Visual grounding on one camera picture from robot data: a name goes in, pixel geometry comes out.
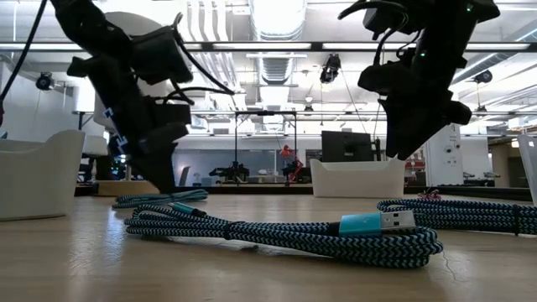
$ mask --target computer monitor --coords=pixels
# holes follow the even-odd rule
[[[325,163],[373,161],[371,135],[323,131],[322,161]]]

